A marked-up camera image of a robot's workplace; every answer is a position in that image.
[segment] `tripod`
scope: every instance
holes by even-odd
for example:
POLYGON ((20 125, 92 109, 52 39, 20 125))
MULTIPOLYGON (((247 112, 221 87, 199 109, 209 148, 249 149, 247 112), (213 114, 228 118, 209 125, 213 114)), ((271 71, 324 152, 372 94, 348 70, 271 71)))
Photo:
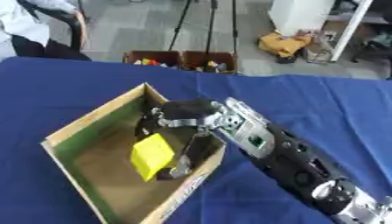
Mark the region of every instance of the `tripod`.
MULTIPOLYGON (((181 14, 181 18, 178 21, 178 25, 177 27, 174 29, 174 37, 171 41, 170 47, 169 47, 169 51, 172 50, 172 48, 174 47, 174 44, 177 41, 177 38, 179 36, 179 32, 181 31, 182 25, 184 23, 184 20, 186 18, 186 15, 189 11, 189 8, 191 6, 191 2, 192 0, 186 0, 186 4, 185 4, 185 8, 181 14)), ((234 56, 237 56, 237 40, 238 40, 238 31, 237 31, 237 3, 236 0, 232 0, 232 4, 233 4, 233 39, 234 39, 234 56)), ((215 22, 215 13, 216 10, 218 9, 218 0, 211 0, 211 17, 210 17, 210 21, 209 21, 209 27, 208 27, 208 35, 207 35, 207 41, 206 41, 206 58, 205 58, 205 63, 204 63, 204 70, 206 71, 207 68, 207 64, 209 61, 209 54, 211 51, 211 40, 213 37, 213 31, 214 31, 214 22, 215 22)))

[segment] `blue cloth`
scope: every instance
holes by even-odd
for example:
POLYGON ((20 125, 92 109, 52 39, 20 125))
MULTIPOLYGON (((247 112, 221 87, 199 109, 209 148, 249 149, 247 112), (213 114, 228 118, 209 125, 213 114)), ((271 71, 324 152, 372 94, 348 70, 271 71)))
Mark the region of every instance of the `blue cloth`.
MULTIPOLYGON (((149 82, 170 100, 228 96, 325 149, 359 186, 392 195, 392 83, 284 75, 238 77, 161 67, 8 59, 0 64, 2 223, 98 223, 39 143, 149 82)), ((247 161, 231 143, 214 172, 167 223, 331 223, 247 161)))

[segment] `gray floor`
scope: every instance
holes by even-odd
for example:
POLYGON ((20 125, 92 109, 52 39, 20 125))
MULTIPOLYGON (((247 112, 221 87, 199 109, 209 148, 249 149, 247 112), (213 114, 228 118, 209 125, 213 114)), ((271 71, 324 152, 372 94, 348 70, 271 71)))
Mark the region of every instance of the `gray floor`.
MULTIPOLYGON (((233 51, 231 1, 219 0, 213 34, 214 51, 233 51)), ((84 0, 89 23, 89 43, 84 53, 93 60, 120 62, 130 50, 165 50, 172 39, 173 28, 179 21, 185 0, 84 0)), ((274 57, 255 46, 256 38, 271 31, 268 9, 271 0, 239 0, 238 26, 240 70, 248 75, 316 74, 360 79, 385 79, 389 63, 383 60, 349 62, 349 53, 334 64, 326 66, 306 63, 278 65, 274 57)), ((208 0, 194 3, 180 33, 176 50, 203 50, 207 39, 210 12, 208 0)), ((55 39, 67 42, 65 26, 50 21, 55 39)))

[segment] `yellow cube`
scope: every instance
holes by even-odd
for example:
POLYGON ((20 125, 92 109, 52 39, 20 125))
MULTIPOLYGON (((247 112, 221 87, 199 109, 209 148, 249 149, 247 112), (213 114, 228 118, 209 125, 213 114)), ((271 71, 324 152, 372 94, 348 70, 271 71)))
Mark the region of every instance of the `yellow cube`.
POLYGON ((174 157, 172 147, 159 134, 154 134, 133 146, 130 161, 144 181, 167 166, 174 157))

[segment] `silver metal part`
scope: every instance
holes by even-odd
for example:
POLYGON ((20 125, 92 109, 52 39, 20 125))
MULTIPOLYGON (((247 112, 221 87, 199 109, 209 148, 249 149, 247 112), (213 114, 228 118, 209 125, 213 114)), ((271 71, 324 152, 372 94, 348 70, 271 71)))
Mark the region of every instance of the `silver metal part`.
POLYGON ((166 120, 164 118, 160 118, 158 120, 158 124, 162 127, 169 127, 169 128, 202 126, 210 130, 214 130, 220 126, 221 116, 222 114, 217 112, 213 115, 206 116, 202 119, 166 120))
POLYGON ((185 175, 191 173, 191 160, 187 156, 182 156, 179 158, 176 167, 171 169, 170 174, 174 179, 184 177, 185 175))
POLYGON ((392 200, 380 204, 356 188, 351 203, 332 219, 342 224, 392 224, 392 200))
POLYGON ((316 187, 316 189, 314 189, 313 192, 311 193, 311 196, 315 200, 322 200, 331 193, 331 191, 335 186, 336 186, 336 180, 330 180, 316 187))
POLYGON ((226 105, 220 132, 252 157, 269 155, 274 150, 275 138, 266 129, 268 121, 241 101, 228 98, 226 105))

